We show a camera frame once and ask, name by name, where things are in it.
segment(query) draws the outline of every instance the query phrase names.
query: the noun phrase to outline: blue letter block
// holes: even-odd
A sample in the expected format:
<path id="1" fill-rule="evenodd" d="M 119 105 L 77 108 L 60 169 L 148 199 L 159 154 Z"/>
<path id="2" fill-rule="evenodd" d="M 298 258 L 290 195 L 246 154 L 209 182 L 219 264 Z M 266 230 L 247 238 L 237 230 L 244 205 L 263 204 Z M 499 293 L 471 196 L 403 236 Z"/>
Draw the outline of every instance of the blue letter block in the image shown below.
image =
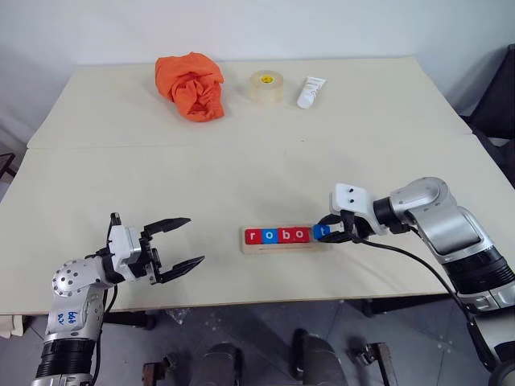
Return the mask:
<path id="1" fill-rule="evenodd" d="M 263 244 L 278 244 L 279 234 L 277 229 L 262 229 Z"/>
<path id="2" fill-rule="evenodd" d="M 331 233 L 331 230 L 329 229 L 329 225 L 317 224 L 317 225 L 313 226 L 313 237 L 316 240 L 321 239 L 322 237 L 328 235 L 329 233 Z"/>

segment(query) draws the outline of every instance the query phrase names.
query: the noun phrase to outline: black chair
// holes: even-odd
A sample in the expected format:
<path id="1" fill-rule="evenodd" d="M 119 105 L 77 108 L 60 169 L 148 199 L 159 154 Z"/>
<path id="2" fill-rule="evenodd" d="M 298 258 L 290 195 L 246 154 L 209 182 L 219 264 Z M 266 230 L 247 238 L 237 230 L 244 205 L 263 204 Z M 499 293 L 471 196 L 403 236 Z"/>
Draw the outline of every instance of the black chair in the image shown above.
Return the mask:
<path id="1" fill-rule="evenodd" d="M 506 56 L 470 117 L 462 117 L 490 157 L 515 187 L 515 44 Z M 488 137 L 509 141 L 494 146 Z"/>
<path id="2" fill-rule="evenodd" d="M 13 177 L 16 176 L 16 171 L 10 167 L 10 164 L 14 160 L 13 153 L 0 154 L 0 178 L 7 173 Z"/>

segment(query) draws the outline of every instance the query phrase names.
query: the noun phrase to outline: white tube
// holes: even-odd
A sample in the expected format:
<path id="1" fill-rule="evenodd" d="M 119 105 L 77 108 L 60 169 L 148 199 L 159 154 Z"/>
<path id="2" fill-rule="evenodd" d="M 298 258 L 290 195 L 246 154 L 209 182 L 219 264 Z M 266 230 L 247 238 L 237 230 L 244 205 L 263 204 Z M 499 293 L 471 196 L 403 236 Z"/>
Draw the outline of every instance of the white tube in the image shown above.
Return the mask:
<path id="1" fill-rule="evenodd" d="M 304 88 L 300 92 L 297 100 L 297 106 L 301 109 L 309 109 L 315 101 L 316 93 L 322 88 L 325 82 L 325 79 L 313 78 L 312 76 L 306 78 Z"/>

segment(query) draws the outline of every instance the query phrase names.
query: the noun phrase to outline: white wall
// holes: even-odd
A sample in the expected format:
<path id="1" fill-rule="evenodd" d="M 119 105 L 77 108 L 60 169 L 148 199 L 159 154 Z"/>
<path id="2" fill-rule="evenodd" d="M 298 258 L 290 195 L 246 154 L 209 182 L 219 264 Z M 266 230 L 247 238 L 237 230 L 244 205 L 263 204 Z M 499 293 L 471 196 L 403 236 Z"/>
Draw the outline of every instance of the white wall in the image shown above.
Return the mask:
<path id="1" fill-rule="evenodd" d="M 463 111 L 515 42 L 514 16 L 514 0 L 0 0 L 0 126 L 8 141 L 26 142 L 77 64 L 189 51 L 215 60 L 415 55 Z"/>

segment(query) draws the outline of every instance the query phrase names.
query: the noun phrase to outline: table surface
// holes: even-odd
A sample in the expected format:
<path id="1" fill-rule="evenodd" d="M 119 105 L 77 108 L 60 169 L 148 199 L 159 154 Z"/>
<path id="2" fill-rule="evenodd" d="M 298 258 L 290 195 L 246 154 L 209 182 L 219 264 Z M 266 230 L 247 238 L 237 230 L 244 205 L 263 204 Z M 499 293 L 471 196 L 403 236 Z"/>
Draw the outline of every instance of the table surface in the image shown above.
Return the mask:
<path id="1" fill-rule="evenodd" d="M 102 246 L 112 211 L 136 229 L 192 218 L 155 237 L 165 268 L 206 255 L 166 285 L 120 285 L 116 310 L 442 293 L 423 267 L 364 245 L 241 252 L 242 227 L 317 222 L 338 182 L 381 198 L 425 175 L 443 178 L 515 263 L 515 192 L 413 59 L 221 67 L 227 116 L 207 124 L 185 121 L 158 95 L 151 65 L 77 71 L 0 203 L 9 273 L 0 281 L 0 314 L 47 312 L 52 273 Z M 285 75 L 282 103 L 246 97 L 247 79 L 261 68 Z M 305 75 L 328 78 L 309 110 L 294 105 Z M 375 240 L 443 272 L 412 234 Z"/>
<path id="2" fill-rule="evenodd" d="M 392 156 L 392 151 L 399 154 Z M 328 213 L 336 182 L 377 198 L 424 175 L 445 179 L 510 264 L 515 191 L 473 136 L 413 138 L 383 146 L 354 142 L 29 150 L 0 205 L 0 313 L 39 313 L 51 304 L 50 278 L 64 261 L 98 250 L 109 213 L 126 225 L 188 216 L 159 235 L 164 267 L 205 261 L 166 285 L 120 285 L 116 309 L 242 302 L 436 294 L 442 287 L 403 255 L 342 244 L 322 253 L 244 255 L 241 227 L 313 224 Z M 443 271 L 413 234 L 375 239 L 417 253 Z"/>
<path id="3" fill-rule="evenodd" d="M 29 148 L 183 146 L 241 142 L 402 138 L 471 133 L 413 58 L 226 62 L 226 116 L 208 124 L 179 116 L 154 83 L 154 65 L 79 68 Z M 284 100 L 248 97 L 250 76 L 284 76 Z M 306 76 L 328 81 L 311 109 L 296 106 Z"/>

